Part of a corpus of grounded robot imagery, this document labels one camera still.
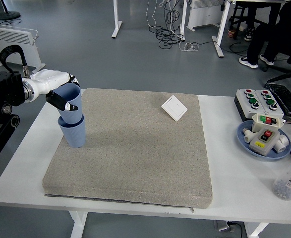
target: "white radiator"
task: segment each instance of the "white radiator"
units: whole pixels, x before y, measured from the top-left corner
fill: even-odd
[[[219,23],[223,13],[220,10],[223,2],[223,0],[193,0],[187,28],[195,31],[194,27]]]
[[[36,73],[45,66],[45,64],[41,62],[35,45],[37,31],[31,29],[20,29],[23,28],[0,25],[0,52],[7,46],[19,45],[23,49],[27,65],[35,67],[36,69],[33,73]],[[33,36],[30,31],[36,32],[36,35]],[[6,62],[22,64],[21,56],[18,53],[13,53],[6,59]]]

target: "stacked cups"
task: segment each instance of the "stacked cups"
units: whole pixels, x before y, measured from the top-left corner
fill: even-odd
[[[86,128],[85,116],[82,114],[80,87],[73,83],[67,83],[54,89],[53,92],[78,107],[78,110],[75,111],[58,110],[60,113],[58,125],[71,147],[83,146],[86,143]]]

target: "white light switch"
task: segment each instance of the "white light switch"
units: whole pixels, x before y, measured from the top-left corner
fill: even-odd
[[[163,105],[162,108],[175,120],[178,121],[187,108],[174,96],[172,95]]]

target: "black pants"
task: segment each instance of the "black pants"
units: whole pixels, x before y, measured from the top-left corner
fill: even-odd
[[[276,26],[268,24],[259,25],[254,32],[253,39],[247,51],[249,63],[255,64],[258,62],[258,57],[264,42],[269,42],[265,49],[264,57],[268,61],[274,61],[278,52],[281,52],[281,50],[290,44],[290,40],[288,30],[282,29],[278,24]]]

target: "yellow label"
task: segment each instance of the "yellow label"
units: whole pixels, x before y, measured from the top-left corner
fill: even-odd
[[[261,148],[264,148],[265,147],[265,144],[263,144],[263,143],[261,143],[259,141],[256,141],[255,142],[255,145],[260,146]]]

